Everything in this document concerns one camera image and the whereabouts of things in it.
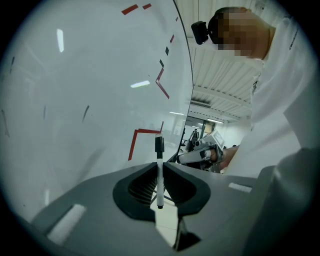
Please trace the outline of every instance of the person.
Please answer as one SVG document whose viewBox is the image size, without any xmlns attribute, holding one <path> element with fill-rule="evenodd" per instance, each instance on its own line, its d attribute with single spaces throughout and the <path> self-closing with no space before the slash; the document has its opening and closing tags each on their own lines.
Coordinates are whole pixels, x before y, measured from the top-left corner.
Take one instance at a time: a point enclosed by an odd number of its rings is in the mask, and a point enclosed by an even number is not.
<svg viewBox="0 0 320 256">
<path fill-rule="evenodd" d="M 318 77 L 318 59 L 292 17 L 273 27 L 250 9 L 225 7 L 215 12 L 207 32 L 219 50 L 263 61 L 251 88 L 251 132 L 224 149 L 220 163 L 225 175 L 256 178 L 301 148 L 286 111 Z M 217 160 L 214 150 L 211 160 Z"/>
</svg>

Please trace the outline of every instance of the white lab coat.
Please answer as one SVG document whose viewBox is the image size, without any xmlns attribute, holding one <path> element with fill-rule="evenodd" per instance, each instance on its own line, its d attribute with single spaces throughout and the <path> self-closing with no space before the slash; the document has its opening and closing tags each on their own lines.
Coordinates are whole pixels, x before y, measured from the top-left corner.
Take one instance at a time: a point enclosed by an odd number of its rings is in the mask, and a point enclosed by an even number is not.
<svg viewBox="0 0 320 256">
<path fill-rule="evenodd" d="M 285 111 L 318 72 L 318 59 L 302 29 L 284 18 L 276 27 L 267 60 L 251 90 L 251 132 L 224 175 L 258 177 L 301 145 Z"/>
</svg>

